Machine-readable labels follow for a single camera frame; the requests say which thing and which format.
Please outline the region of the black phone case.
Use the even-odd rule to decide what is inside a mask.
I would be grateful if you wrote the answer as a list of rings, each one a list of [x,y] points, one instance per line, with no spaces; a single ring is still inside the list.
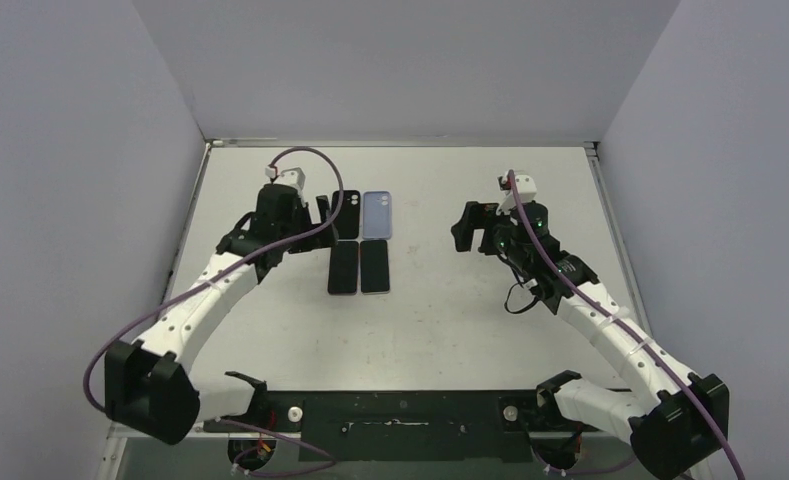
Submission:
[[[332,206],[341,202],[341,210],[333,222],[338,238],[343,240],[357,240],[360,234],[361,218],[361,192],[358,190],[344,190],[343,193],[332,193]]]

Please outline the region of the black phone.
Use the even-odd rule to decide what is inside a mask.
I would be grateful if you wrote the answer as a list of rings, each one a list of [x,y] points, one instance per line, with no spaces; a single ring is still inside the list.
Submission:
[[[360,289],[363,294],[384,294],[391,288],[388,242],[366,240],[359,245]]]
[[[331,248],[327,292],[330,295],[354,295],[359,282],[359,243],[338,242]]]

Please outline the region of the lavender phone case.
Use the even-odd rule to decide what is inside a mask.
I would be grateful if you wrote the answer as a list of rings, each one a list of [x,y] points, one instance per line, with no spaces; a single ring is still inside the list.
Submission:
[[[362,239],[389,240],[393,234],[392,198],[389,191],[363,194]]]

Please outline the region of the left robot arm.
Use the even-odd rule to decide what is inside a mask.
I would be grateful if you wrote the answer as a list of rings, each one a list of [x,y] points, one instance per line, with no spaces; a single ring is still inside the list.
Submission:
[[[235,371],[196,379],[195,359],[232,308],[285,254],[329,247],[334,230],[315,225],[298,180],[276,180],[218,243],[181,302],[131,342],[116,340],[104,355],[104,412],[116,422],[174,445],[195,424],[230,417],[252,431],[267,420],[269,405],[256,394],[265,382]]]

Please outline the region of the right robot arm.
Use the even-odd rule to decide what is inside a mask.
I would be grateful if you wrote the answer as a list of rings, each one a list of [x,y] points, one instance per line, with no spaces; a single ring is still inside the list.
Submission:
[[[531,201],[522,213],[469,201],[451,233],[457,251],[498,258],[552,314],[574,328],[626,385],[620,393],[565,371],[536,389],[535,414],[547,428],[576,421],[628,444],[657,479],[699,475],[728,435],[728,387],[699,376],[664,349],[623,310],[595,272],[564,250],[548,228],[548,210]]]

